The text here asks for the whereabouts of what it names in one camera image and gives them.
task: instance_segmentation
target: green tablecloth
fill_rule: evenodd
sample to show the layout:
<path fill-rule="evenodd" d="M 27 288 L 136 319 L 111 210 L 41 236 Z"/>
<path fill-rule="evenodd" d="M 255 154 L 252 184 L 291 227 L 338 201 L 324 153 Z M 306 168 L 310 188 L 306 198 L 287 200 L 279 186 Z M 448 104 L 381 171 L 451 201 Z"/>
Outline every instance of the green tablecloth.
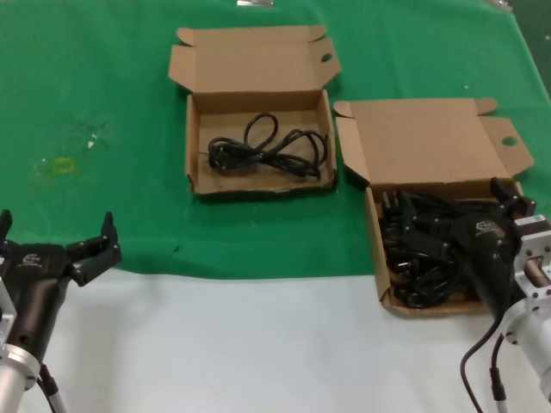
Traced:
<path fill-rule="evenodd" d="M 185 99 L 167 77 L 179 27 L 324 23 L 331 100 L 493 96 L 536 158 L 551 213 L 548 96 L 514 15 L 483 0 L 0 0 L 0 206 L 17 242 L 69 243 L 115 213 L 122 268 L 211 278 L 368 274 L 362 191 L 206 204 L 183 174 Z"/>

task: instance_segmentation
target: open cardboard box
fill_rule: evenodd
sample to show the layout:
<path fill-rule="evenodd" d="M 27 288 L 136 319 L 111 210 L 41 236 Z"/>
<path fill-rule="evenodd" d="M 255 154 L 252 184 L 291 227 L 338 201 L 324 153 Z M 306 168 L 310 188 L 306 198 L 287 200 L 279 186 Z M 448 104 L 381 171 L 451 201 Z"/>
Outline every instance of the open cardboard box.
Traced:
<path fill-rule="evenodd" d="M 340 72 L 323 26 L 280 28 L 180 28 L 183 46 L 173 46 L 169 76 L 193 92 L 188 96 L 186 174 L 196 194 L 286 193 L 334 188 L 337 181 L 335 134 L 323 87 Z M 300 178 L 266 165 L 222 174 L 208 165 L 208 143 L 218 137 L 242 140 L 247 124 L 260 113 L 279 120 L 272 145 L 295 128 L 315 130 L 328 139 L 321 177 Z M 252 129 L 256 146 L 272 132 L 271 120 Z M 283 150 L 311 159 L 307 139 Z"/>
<path fill-rule="evenodd" d="M 365 207 L 381 304 L 408 316 L 482 310 L 456 297 L 425 310 L 394 297 L 378 219 L 382 193 L 408 190 L 453 199 L 492 198 L 490 179 L 512 177 L 534 163 L 511 121 L 488 116 L 493 99 L 411 99 L 336 102 L 344 163 L 367 184 Z"/>

